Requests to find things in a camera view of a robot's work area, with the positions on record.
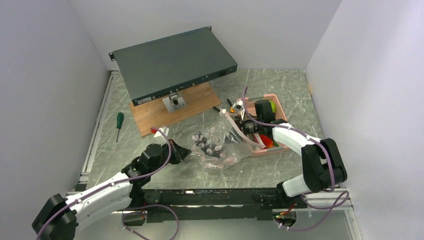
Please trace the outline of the dark fake grape bunch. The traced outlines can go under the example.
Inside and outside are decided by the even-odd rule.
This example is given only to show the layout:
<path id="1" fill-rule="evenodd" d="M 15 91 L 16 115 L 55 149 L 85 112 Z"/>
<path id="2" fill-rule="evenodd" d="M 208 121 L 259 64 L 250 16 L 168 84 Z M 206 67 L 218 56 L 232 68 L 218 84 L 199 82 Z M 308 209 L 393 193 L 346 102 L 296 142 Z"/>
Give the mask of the dark fake grape bunch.
<path id="1" fill-rule="evenodd" d="M 224 159 L 235 151 L 239 143 L 230 132 L 223 135 L 217 132 L 197 131 L 191 136 L 193 146 L 191 153 L 198 156 Z"/>

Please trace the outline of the green fake apple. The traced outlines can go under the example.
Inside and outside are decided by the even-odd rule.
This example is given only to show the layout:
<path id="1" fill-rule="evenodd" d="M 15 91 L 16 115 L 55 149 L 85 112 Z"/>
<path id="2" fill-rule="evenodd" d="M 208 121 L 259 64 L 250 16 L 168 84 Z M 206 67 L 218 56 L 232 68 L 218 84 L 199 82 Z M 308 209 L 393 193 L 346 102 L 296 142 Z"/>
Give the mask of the green fake apple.
<path id="1" fill-rule="evenodd" d="M 269 103 L 270 103 L 272 112 L 273 113 L 276 113 L 277 112 L 276 104 L 273 101 L 271 101 L 271 100 L 269 101 Z"/>

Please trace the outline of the clear zip top bag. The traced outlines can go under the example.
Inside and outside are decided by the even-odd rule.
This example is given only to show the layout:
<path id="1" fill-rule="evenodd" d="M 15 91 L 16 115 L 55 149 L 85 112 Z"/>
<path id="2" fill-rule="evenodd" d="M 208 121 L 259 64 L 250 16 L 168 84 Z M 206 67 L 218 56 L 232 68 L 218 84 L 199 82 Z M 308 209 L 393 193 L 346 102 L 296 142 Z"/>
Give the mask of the clear zip top bag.
<path id="1" fill-rule="evenodd" d="M 198 157 L 203 167 L 226 169 L 265 150 L 255 122 L 226 109 L 216 107 L 215 111 L 218 118 L 211 126 L 188 137 L 191 154 Z"/>

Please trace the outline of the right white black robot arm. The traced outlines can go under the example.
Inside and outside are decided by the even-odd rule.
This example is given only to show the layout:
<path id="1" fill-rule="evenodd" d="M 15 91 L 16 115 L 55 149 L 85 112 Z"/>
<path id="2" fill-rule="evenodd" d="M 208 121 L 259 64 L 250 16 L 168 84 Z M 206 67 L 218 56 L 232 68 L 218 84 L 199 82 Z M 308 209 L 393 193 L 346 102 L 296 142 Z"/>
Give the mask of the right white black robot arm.
<path id="1" fill-rule="evenodd" d="M 348 179 L 339 148 L 333 139 L 312 137 L 288 122 L 261 122 L 251 116 L 245 99 L 240 101 L 246 117 L 257 125 L 269 128 L 275 141 L 301 157 L 302 174 L 277 185 L 281 190 L 275 194 L 275 200 L 280 207 L 289 207 L 296 196 L 333 191 L 336 185 Z"/>

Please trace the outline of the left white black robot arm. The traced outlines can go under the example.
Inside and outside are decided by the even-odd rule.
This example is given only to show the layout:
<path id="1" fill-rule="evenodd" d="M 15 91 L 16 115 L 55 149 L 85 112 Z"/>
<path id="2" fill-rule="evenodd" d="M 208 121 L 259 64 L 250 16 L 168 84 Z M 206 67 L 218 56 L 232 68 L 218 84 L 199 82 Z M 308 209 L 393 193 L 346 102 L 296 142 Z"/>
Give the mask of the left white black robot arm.
<path id="1" fill-rule="evenodd" d="M 159 195 L 146 193 L 143 186 L 167 164 L 179 164 L 190 154 L 190 149 L 172 139 L 166 144 L 152 143 L 110 179 L 67 197 L 51 196 L 31 225 L 36 238 L 72 240 L 78 231 L 112 212 L 158 204 Z"/>

